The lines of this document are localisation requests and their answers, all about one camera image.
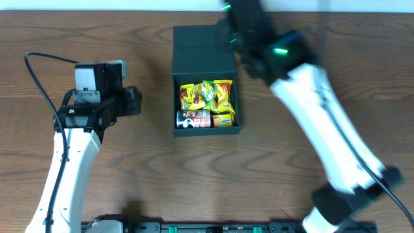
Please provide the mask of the yellow brown snack packet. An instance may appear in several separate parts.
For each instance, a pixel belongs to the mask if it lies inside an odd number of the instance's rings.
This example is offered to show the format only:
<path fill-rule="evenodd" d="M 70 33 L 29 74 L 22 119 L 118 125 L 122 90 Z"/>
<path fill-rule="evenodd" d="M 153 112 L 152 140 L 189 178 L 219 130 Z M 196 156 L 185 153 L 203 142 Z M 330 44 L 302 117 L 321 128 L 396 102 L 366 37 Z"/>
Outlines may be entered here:
<path fill-rule="evenodd" d="M 190 110 L 193 104 L 193 83 L 184 84 L 180 86 L 180 102 L 183 111 Z"/>

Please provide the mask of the red Pringles can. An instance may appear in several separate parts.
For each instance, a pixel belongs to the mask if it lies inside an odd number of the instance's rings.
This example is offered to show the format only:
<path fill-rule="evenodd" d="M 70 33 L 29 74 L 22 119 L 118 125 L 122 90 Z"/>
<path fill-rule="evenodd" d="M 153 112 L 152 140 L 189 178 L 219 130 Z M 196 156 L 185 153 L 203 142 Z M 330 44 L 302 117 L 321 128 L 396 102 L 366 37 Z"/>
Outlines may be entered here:
<path fill-rule="evenodd" d="M 212 117 L 210 111 L 177 111 L 176 127 L 179 129 L 210 128 Z"/>

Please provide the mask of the yellow peanut butter packet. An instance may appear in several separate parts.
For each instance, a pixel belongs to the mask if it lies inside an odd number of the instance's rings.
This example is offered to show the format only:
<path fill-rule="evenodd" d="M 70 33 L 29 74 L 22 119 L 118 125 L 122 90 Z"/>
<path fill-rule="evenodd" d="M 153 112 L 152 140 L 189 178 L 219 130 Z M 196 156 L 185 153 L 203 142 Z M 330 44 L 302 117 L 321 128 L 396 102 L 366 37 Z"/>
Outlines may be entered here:
<path fill-rule="evenodd" d="M 219 113 L 230 112 L 235 113 L 230 100 L 230 92 L 232 88 L 231 80 L 214 80 L 217 88 L 217 111 Z"/>

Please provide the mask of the yellow chocolate snack packet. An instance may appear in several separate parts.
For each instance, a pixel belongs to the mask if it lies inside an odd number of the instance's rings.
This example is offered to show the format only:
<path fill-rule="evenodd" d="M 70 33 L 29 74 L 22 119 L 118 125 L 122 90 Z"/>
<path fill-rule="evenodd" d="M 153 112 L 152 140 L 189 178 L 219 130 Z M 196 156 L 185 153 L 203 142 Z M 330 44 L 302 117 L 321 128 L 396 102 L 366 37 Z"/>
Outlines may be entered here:
<path fill-rule="evenodd" d="M 190 110 L 198 110 L 198 109 L 203 109 L 205 107 L 206 102 L 201 96 L 201 91 L 202 91 L 202 83 L 198 83 L 193 86 L 193 92 L 191 96 L 192 101 L 189 107 Z"/>

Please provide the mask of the dark green box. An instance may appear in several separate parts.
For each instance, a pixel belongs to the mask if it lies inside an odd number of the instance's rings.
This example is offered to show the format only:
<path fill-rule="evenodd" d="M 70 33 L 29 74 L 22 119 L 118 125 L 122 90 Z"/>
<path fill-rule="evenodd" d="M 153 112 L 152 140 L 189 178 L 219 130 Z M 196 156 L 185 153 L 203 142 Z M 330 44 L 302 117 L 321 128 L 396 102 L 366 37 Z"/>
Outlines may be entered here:
<path fill-rule="evenodd" d="M 234 125 L 227 128 L 180 129 L 174 125 L 176 137 L 234 135 L 241 130 L 239 82 L 234 54 L 225 41 L 220 41 L 217 25 L 174 26 L 171 76 L 173 81 L 173 117 L 180 110 L 179 88 L 204 80 L 231 80 L 230 101 L 235 110 Z"/>

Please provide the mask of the green yellow snack packet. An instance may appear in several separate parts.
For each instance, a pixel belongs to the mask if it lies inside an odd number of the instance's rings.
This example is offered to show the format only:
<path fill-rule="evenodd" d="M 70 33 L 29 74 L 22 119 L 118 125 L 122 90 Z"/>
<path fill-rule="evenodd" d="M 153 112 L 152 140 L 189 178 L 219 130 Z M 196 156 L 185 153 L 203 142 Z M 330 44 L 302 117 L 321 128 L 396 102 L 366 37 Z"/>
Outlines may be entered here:
<path fill-rule="evenodd" d="M 201 89 L 202 97 L 205 101 L 204 110 L 217 112 L 217 88 L 213 81 L 204 80 Z"/>

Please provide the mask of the orange biscuit packet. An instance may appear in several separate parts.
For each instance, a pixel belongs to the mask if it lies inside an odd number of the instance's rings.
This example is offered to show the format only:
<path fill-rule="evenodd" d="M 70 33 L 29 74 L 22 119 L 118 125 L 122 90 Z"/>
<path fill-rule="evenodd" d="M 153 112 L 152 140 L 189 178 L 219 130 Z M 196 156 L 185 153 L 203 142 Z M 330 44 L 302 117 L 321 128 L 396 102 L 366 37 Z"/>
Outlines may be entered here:
<path fill-rule="evenodd" d="M 214 128 L 226 128 L 234 125 L 234 114 L 226 113 L 220 115 L 213 115 L 212 122 Z"/>

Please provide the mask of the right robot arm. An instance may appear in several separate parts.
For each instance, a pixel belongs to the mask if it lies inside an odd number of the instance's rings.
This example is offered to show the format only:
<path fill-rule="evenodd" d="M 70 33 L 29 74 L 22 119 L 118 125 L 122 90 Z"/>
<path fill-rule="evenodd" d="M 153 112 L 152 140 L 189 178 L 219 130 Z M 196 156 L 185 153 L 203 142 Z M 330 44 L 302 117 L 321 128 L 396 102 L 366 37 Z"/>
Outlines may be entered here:
<path fill-rule="evenodd" d="M 305 232 L 342 232 L 352 217 L 402 181 L 366 146 L 305 36 L 278 32 L 259 1 L 225 0 L 226 37 L 253 78 L 263 80 L 306 134 L 327 183 L 312 193 Z"/>

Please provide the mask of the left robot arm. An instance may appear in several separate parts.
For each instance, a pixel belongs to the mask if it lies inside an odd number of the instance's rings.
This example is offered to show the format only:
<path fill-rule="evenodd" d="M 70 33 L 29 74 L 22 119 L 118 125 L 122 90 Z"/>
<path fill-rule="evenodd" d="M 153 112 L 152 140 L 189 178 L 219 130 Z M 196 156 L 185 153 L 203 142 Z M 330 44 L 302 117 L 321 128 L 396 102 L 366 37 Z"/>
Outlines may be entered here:
<path fill-rule="evenodd" d="M 81 232 L 83 201 L 104 132 L 118 118 L 141 110 L 138 89 L 123 86 L 125 61 L 77 63 L 74 71 L 75 87 L 53 119 L 52 163 L 27 232 Z"/>

